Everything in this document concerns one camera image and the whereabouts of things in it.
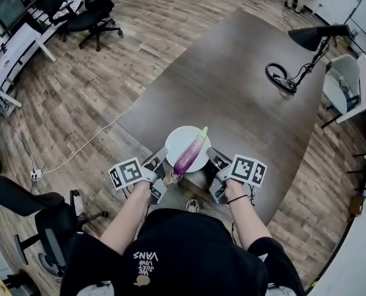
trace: black sleeve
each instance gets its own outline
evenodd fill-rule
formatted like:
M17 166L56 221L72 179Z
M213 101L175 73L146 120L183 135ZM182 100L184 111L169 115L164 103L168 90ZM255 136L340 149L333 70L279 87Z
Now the black sleeve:
M257 257L268 254L264 264L270 283L291 288L297 296L305 295L293 263L284 252L282 245L276 240L268 237L257 239L251 244L248 251Z
M60 296L76 296L89 285L110 281L120 258L100 240L78 233L65 267Z

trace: lamp base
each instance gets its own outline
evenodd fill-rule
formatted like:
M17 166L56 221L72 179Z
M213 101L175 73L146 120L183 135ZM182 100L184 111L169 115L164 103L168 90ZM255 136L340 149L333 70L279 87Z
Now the lamp base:
M292 96L296 93L296 83L291 79L291 75L283 66L272 62L265 68L265 73L269 81L283 92Z

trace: white plate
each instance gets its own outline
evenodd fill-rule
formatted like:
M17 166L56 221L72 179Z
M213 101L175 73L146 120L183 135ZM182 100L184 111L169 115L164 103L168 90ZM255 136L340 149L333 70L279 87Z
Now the white plate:
M182 126L176 128L165 141L165 147L168 148L168 154L166 159L169 164L173 167L176 160L181 156L181 154L186 150L186 148L194 141L194 139L201 133L202 129L194 126ZM187 172L194 172L201 170L203 166L209 160L206 151L211 147L210 140L206 137L205 143L202 146L198 157L194 160L193 164L187 170Z

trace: wooden floor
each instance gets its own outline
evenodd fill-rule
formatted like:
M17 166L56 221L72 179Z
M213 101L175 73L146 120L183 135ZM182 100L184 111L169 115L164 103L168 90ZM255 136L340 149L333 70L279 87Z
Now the wooden floor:
M94 40L82 50L78 48L84 34L72 34L66 43L56 36L48 44L57 57L56 63L38 53L24 69L17 81L18 100L23 107L9 121L25 141L35 168L52 170L127 110L195 39L236 8L282 31L289 30L290 25L303 28L322 24L308 12L296 15L285 10L282 14L284 1L113 0L113 17L123 29L124 38L115 32L104 34L102 50L96 52ZM332 47L324 60L343 52ZM268 225L293 260L305 287L326 264L346 227L349 197L359 181L345 171L360 168L360 160L351 155L366 151L363 126L357 121L320 129L333 116L325 110L327 104L323 98L296 178ZM55 191L68 200L69 190L79 189L78 212L92 214L107 209L111 213L109 219L87 227L99 235L125 201L122 193L112 195L108 169L129 157L143 160L147 154L148 150L114 124L63 168L46 175L33 192ZM4 175L31 189L31 160L1 117L0 158ZM228 216L225 223L230 223ZM13 269L28 271L44 295L58 295L59 284L39 266L40 245L26 251L29 266L23 266L15 254L13 235L26 239L35 232L33 216L16 216L0 207L0 248L7 261Z

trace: black lamp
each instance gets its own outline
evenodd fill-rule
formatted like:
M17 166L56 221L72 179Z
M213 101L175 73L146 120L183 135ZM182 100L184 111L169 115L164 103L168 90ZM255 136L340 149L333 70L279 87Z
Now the black lamp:
M313 57L313 60L309 64L305 64L301 67L300 71L295 77L291 77L291 75L283 68L283 66L272 62L268 64L265 68L265 73L268 79L275 84L282 91L287 94L294 95L297 87L303 80L303 78L310 72L312 72L314 66L317 62L327 53L330 48L329 41L332 36L350 36L351 32L348 25L327 25L324 27L312 27L312 28L301 28L299 30L291 30L288 31L289 37L291 37L294 42L301 45L303 48L306 48L308 51L316 51L319 47L319 51ZM297 82L294 81L302 69L305 68L305 71L302 73L301 77Z

